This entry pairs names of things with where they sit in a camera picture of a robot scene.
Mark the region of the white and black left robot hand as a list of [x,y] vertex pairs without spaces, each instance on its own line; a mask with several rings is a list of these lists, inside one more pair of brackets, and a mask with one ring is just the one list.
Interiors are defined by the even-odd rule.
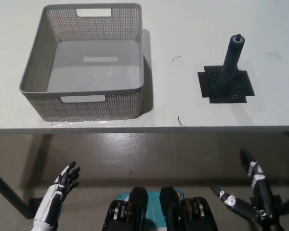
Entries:
[[35,214],[33,231],[56,231],[58,229],[63,202],[67,195],[79,185],[76,180],[79,177],[80,167],[75,167],[75,165],[75,161],[67,165],[47,189]]

